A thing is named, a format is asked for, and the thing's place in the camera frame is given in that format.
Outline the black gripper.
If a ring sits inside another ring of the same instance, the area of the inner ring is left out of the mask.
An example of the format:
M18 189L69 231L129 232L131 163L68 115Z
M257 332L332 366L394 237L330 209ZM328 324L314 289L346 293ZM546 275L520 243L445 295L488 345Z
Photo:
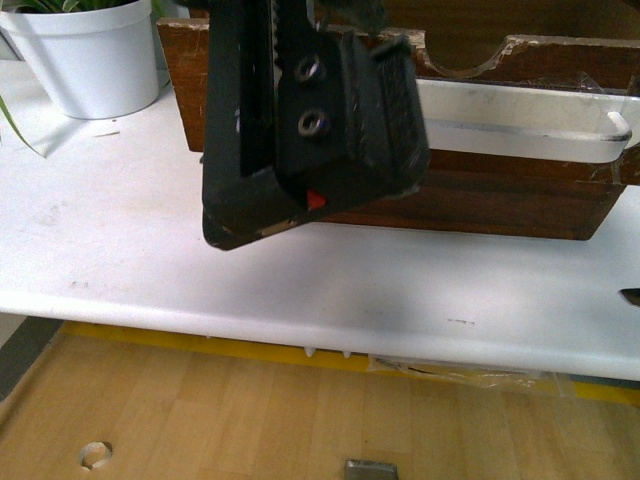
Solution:
M209 1L203 233L232 250L416 190L429 145L412 47L317 29L303 1Z

